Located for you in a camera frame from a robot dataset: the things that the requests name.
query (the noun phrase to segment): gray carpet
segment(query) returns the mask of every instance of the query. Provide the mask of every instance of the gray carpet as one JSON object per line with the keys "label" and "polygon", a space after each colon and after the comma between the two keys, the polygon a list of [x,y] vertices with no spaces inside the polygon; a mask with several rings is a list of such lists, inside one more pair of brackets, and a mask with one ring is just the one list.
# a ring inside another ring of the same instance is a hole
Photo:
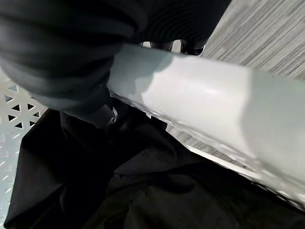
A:
{"label": "gray carpet", "polygon": [[[305,79],[304,13],[305,0],[233,0],[203,57]],[[167,130],[181,142],[243,166],[186,133]]]}

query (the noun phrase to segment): dark sleeve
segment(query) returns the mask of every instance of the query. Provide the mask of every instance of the dark sleeve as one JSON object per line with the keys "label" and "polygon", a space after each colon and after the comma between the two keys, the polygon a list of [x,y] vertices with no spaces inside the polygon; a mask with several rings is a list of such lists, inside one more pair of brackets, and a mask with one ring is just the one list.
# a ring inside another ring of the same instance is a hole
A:
{"label": "dark sleeve", "polygon": [[0,0],[0,64],[42,104],[97,124],[113,56],[145,23],[133,0]]}

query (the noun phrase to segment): folded black fabric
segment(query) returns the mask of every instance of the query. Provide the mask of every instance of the folded black fabric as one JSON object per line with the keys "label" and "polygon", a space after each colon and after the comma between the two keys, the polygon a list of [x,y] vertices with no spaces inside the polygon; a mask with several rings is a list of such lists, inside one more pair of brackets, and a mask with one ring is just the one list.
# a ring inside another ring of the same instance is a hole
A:
{"label": "folded black fabric", "polygon": [[24,137],[8,229],[303,229],[305,215],[142,112],[105,133],[48,110]]}
{"label": "folded black fabric", "polygon": [[1,0],[0,64],[36,100],[105,127],[123,43],[207,40],[231,0]]}

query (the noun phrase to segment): metal grommet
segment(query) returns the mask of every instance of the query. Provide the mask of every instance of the metal grommet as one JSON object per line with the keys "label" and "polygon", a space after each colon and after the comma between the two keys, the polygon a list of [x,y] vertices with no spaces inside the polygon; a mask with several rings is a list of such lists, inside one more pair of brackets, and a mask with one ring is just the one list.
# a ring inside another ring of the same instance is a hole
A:
{"label": "metal grommet", "polygon": [[119,115],[118,115],[117,110],[116,110],[115,108],[113,108],[113,109],[112,109],[112,118],[110,119],[108,125],[111,125],[111,124],[115,123],[116,120],[118,119],[118,116],[119,116]]}

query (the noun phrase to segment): triangular holes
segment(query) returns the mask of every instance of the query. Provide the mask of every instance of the triangular holes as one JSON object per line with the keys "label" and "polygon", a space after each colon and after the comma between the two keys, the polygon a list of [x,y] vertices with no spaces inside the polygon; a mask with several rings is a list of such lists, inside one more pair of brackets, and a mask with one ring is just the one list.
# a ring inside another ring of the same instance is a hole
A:
{"label": "triangular holes", "polygon": [[16,118],[15,116],[12,116],[12,115],[8,115],[8,117],[9,117],[9,121],[12,121]]}
{"label": "triangular holes", "polygon": [[10,97],[8,95],[5,95],[5,101],[8,103],[9,101],[13,100],[14,98],[13,97]]}
{"label": "triangular holes", "polygon": [[33,116],[40,118],[40,113],[37,112],[37,113],[33,114]]}
{"label": "triangular holes", "polygon": [[18,87],[17,85],[13,85],[12,87],[9,87],[10,90],[14,91],[14,92],[18,92]]}
{"label": "triangular holes", "polygon": [[15,127],[22,129],[22,123],[18,123],[17,125],[15,125]]}
{"label": "triangular holes", "polygon": [[34,108],[35,106],[33,106],[32,104],[28,104],[28,110]]}
{"label": "triangular holes", "polygon": [[15,111],[20,111],[20,106],[19,105],[14,106],[12,109],[15,110]]}
{"label": "triangular holes", "polygon": [[34,126],[35,122],[30,121],[30,126]]}

